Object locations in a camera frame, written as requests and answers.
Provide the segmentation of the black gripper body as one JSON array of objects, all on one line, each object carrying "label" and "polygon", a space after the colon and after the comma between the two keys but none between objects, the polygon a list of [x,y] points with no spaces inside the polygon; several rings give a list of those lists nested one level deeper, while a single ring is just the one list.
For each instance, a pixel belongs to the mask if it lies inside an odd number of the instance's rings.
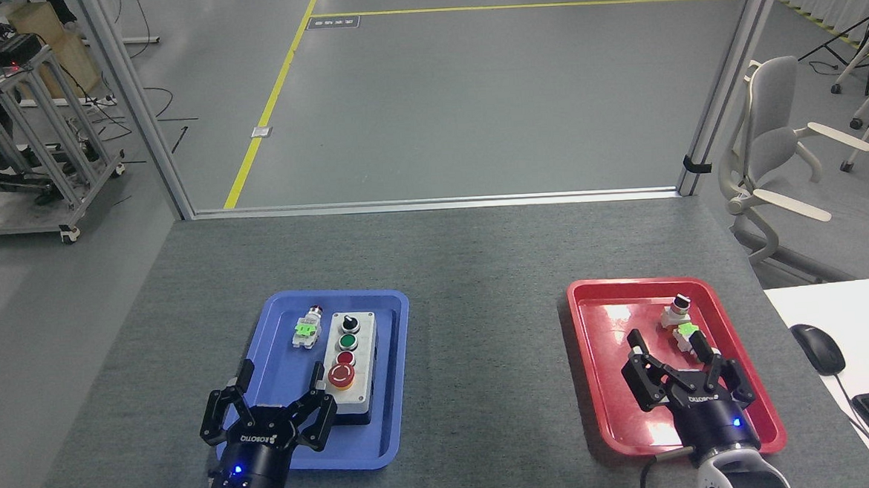
[{"label": "black gripper body", "polygon": [[757,432],[743,413],[743,408],[755,400],[754,390],[748,383],[734,391],[722,386],[714,391],[698,387],[691,394],[670,381],[666,394],[680,443],[693,448],[693,453],[688,455],[691,463],[702,463],[710,455],[737,446],[761,449]]},{"label": "black gripper body", "polygon": [[242,418],[227,430],[227,447],[212,476],[212,488],[285,488],[299,445],[298,427],[314,411],[313,406],[253,406],[253,427]]}]

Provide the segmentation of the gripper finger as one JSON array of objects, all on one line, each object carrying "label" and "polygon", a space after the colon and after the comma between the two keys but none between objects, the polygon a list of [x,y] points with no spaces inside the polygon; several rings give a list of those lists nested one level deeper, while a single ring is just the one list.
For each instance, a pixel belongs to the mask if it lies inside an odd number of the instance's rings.
[{"label": "gripper finger", "polygon": [[240,419],[244,419],[246,427],[254,427],[256,418],[244,397],[250,386],[255,366],[251,360],[242,360],[237,376],[227,382],[221,390],[211,391],[201,423],[201,438],[208,446],[217,446],[227,441],[227,431],[223,428],[227,410],[230,405],[235,407]]},{"label": "gripper finger", "polygon": [[706,379],[702,386],[705,392],[719,395],[720,384],[724,384],[728,394],[741,408],[749,407],[755,401],[754,389],[739,361],[725,358],[719,349],[709,344],[702,331],[695,331],[690,343],[696,358],[705,366],[703,371],[706,372]]},{"label": "gripper finger", "polygon": [[315,362],[308,390],[287,405],[287,422],[293,431],[289,438],[289,450],[306,446],[315,452],[322,452],[336,416],[337,404],[333,395],[326,391],[324,363]]},{"label": "gripper finger", "polygon": [[677,371],[651,355],[638,328],[630,330],[627,343],[631,349],[621,375],[639,408],[651,412],[655,406],[664,406],[668,386],[680,383]]}]

